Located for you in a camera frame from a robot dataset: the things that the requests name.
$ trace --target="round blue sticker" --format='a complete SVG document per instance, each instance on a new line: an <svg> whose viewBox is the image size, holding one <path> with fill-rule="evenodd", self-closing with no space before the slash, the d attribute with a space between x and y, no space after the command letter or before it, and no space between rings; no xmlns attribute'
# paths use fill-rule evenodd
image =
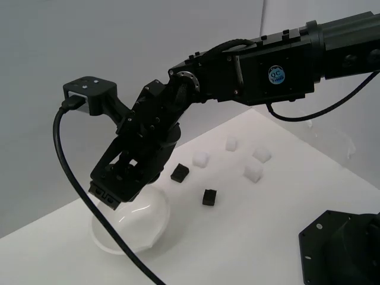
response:
<svg viewBox="0 0 380 285"><path fill-rule="evenodd" d="M279 65L273 65L268 71L268 78L272 84L281 84L285 80L285 72Z"/></svg>

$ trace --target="white table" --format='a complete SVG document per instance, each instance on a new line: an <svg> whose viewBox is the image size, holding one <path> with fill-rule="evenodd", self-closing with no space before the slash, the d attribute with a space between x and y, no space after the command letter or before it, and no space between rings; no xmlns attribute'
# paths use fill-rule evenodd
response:
<svg viewBox="0 0 380 285"><path fill-rule="evenodd" d="M224 150L229 134L239 139L234 153ZM254 184L242 173L258 145L273 157ZM211 154L206 169L191 166L197 150ZM178 163L190 168L182 184L170 180ZM139 256L167 284L303 284L301 230L327 209L380 211L380 191L254 110L178 147L156 184L172 215ZM202 205L210 188L214 207ZM0 239L0 283L151 284L127 257L93 243L89 220L77 200Z"/></svg>

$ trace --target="white surface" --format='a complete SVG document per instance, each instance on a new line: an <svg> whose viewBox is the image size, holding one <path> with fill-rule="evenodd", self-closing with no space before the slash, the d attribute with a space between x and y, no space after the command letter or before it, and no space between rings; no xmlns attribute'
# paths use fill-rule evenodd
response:
<svg viewBox="0 0 380 285"><path fill-rule="evenodd" d="M257 147L252 156L261 163L265 163L272 158L272 154L265 147Z"/></svg>
<svg viewBox="0 0 380 285"><path fill-rule="evenodd" d="M210 155L208 153L205 153L204 151L197 151L192 156L192 165L205 168L209 159Z"/></svg>
<svg viewBox="0 0 380 285"><path fill-rule="evenodd" d="M325 23L372 11L380 13L379 0L266 0L262 34L278 33L284 29L304 26L307 21ZM304 116L338 102L353 91L366 77L358 75L334 80L322 80L315 93L294 103L273 104L284 116ZM380 188L380 75L358 95L338 109L308 123L278 124L305 140L371 184ZM257 108L270 116L266 107Z"/></svg>
<svg viewBox="0 0 380 285"><path fill-rule="evenodd" d="M121 203L116 211L102 202L98 203L98 208L135 253L154 245L165 231L170 217L165 192L152 185L146 185L133 202ZM90 219L90 234L102 250L124 254L95 216Z"/></svg>
<svg viewBox="0 0 380 285"><path fill-rule="evenodd" d="M226 150L227 151L235 151L238 146L238 140L235 137L228 136L226 140Z"/></svg>
<svg viewBox="0 0 380 285"><path fill-rule="evenodd" d="M257 183L262 177L262 163L255 159L254 157L250 157L247 159L247 162L244 167L244 176L251 180L253 183Z"/></svg>
<svg viewBox="0 0 380 285"><path fill-rule="evenodd" d="M234 153L224 149L227 135L241 142ZM256 184L242 175L254 143L273 154ZM213 156L208 167L172 181L200 148ZM380 211L378 189L254 110L177 148L156 185L167 193L170 220L139 257L168 285L302 285L299 232L327 209ZM216 206L202 205L204 189L218 191ZM1 283L150 285L125 256L92 242L89 218L78 200L0 239Z"/></svg>
<svg viewBox="0 0 380 285"><path fill-rule="evenodd" d="M169 68L190 54L258 37L262 2L0 1L0 237L77 198L60 191L69 183L52 143L65 83L86 75L111 80L131 107L147 83L166 83ZM191 106L179 143L246 109L215 101ZM115 131L105 116L64 117L62 143L75 173L89 175Z"/></svg>

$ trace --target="gray wall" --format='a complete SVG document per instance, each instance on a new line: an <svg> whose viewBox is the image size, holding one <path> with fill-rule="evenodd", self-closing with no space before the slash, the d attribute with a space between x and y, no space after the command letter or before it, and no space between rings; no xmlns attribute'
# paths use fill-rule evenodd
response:
<svg viewBox="0 0 380 285"><path fill-rule="evenodd" d="M0 2L0 237L77 198L53 150L62 85L85 75L112 80L132 106L144 84L167 81L189 54L257 37L262 0L6 0ZM180 143L246 110L192 106ZM115 136L106 117L72 112L62 123L68 161L85 188Z"/></svg>
<svg viewBox="0 0 380 285"><path fill-rule="evenodd" d="M361 12L380 12L379 0L267 0L262 33L270 34L304 26L307 21L319 23L337 20ZM339 101L355 89L368 75L322 80L316 92L294 103L277 103L274 109L286 116L310 114ZM278 122L310 145L332 157L371 184L380 188L380 76L358 95L337 110L306 123ZM270 117L262 106L256 107Z"/></svg>

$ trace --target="black cable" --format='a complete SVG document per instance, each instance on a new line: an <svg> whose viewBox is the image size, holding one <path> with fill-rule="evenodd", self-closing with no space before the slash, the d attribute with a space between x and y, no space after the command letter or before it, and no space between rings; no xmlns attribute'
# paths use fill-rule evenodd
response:
<svg viewBox="0 0 380 285"><path fill-rule="evenodd" d="M98 221L103 225L103 227L107 230L107 232L111 235L111 237L115 240L115 242L120 246L120 248L124 251L127 257L150 279L154 284L157 285L165 285L148 267L141 262L141 260L131 251L131 249L126 245L123 239L119 236L119 234L115 231L112 225L107 221L105 216L99 211L99 209L94 205L92 200L87 196L86 192L83 190L82 186L79 184L74 174L72 173L61 144L61 135L59 126L61 124L61 119L65 113L67 113L69 109L64 109L63 107L59 108L53 123L53 139L54 139L54 147L57 153L59 162L69 179L71 185L74 187L75 191L78 193L80 198L83 200L85 205L90 209L90 211L94 214L94 216L98 219Z"/></svg>
<svg viewBox="0 0 380 285"><path fill-rule="evenodd" d="M371 73L370 76L368 76L358 87L355 88L354 91L352 91L350 94L348 94L345 98L339 100L337 103L331 105L330 107L323 109L319 112L316 112L314 114L311 114L311 115L307 115L307 116L303 116L303 117L296 117L296 118L289 118L289 117L284 117L284 116L281 116L281 115L275 113L275 111L273 111L271 104L267 104L267 108L268 108L268 111L271 113L272 116L274 116L275 118L277 118L281 121L285 121L285 122L303 122L303 121L315 119L315 118L320 117L324 114L327 114L328 112L338 108L339 106L341 106L342 104L344 104L345 102L350 100L361 89L363 89L365 87L365 85L367 85L372 79L374 79L375 76L378 74L379 74L379 71L375 71L375 72Z"/></svg>

